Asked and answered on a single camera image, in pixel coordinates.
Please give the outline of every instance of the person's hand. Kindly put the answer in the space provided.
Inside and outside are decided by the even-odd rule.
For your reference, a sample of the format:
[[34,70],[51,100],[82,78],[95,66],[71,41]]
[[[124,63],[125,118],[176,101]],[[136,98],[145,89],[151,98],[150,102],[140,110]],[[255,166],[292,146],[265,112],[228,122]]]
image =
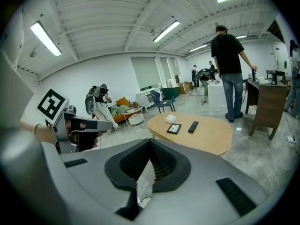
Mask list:
[[258,70],[257,66],[251,66],[251,69],[253,69],[254,71]]
[[[72,121],[70,119],[66,119],[65,120],[65,124],[66,124],[66,130],[67,130],[67,135],[70,139],[70,141],[74,144],[77,144],[78,140],[77,140],[77,136],[72,132]],[[80,122],[80,129],[82,131],[84,131],[86,129],[86,124],[85,122]],[[98,139],[94,140],[94,145],[93,148],[97,147],[97,143],[98,143]]]

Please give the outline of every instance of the blue jeans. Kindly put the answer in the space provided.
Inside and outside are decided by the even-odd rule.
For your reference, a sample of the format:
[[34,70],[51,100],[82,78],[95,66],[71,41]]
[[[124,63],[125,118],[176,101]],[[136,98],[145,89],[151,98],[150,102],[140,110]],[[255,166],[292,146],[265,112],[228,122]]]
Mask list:
[[300,79],[292,78],[292,87],[285,102],[285,110],[287,111],[295,99],[294,114],[297,119],[300,118]]
[[[243,77],[241,73],[222,74],[222,81],[227,103],[228,119],[233,120],[240,114],[240,108],[243,102]],[[233,87],[235,91],[235,100],[233,107]]]

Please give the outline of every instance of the chair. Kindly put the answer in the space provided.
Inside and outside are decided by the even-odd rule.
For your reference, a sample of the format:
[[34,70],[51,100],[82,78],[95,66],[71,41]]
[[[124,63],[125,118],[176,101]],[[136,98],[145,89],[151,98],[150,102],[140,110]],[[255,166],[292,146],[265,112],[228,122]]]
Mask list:
[[244,95],[244,99],[243,99],[243,103],[244,103],[245,97],[246,97],[246,93],[248,92],[248,79],[244,79],[243,83],[245,83],[245,89],[243,88],[243,90],[245,91],[245,95]]
[[167,106],[170,106],[171,111],[173,112],[173,109],[174,109],[174,112],[175,112],[175,107],[174,107],[174,104],[173,104],[172,100],[165,100],[165,101],[161,102],[159,100],[160,94],[158,92],[150,91],[150,93],[151,93],[151,96],[153,97],[153,101],[154,101],[155,106],[158,107],[158,109],[159,109],[159,113],[161,113],[160,107],[162,107],[163,111],[165,112],[164,107],[167,107]]

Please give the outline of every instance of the wooden desk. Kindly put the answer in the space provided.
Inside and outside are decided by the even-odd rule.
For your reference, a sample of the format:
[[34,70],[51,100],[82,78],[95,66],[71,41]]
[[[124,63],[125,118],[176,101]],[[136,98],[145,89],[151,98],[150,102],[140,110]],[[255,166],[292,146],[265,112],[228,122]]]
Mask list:
[[256,126],[272,128],[269,139],[273,139],[279,126],[285,107],[287,87],[281,83],[277,85],[259,84],[248,79],[248,100],[246,113],[249,106],[257,105],[255,118],[249,136],[252,136]]
[[[172,114],[176,122],[181,124],[178,134],[167,133],[170,123],[165,118]],[[198,121],[194,133],[188,129],[194,121]],[[148,122],[148,129],[153,138],[158,137],[164,141],[178,143],[190,148],[206,151],[215,155],[221,155],[230,149],[233,139],[233,131],[228,122],[217,119],[202,117],[178,112],[164,112],[151,118]]]

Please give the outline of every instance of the black remote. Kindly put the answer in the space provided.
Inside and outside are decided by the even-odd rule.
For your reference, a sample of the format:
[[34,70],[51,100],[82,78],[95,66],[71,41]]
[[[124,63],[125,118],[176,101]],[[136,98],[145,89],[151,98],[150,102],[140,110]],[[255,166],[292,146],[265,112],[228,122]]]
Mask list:
[[193,124],[192,124],[192,126],[189,128],[188,132],[189,132],[189,133],[193,133],[193,132],[195,131],[195,129],[196,129],[198,123],[199,123],[199,122],[194,121]]

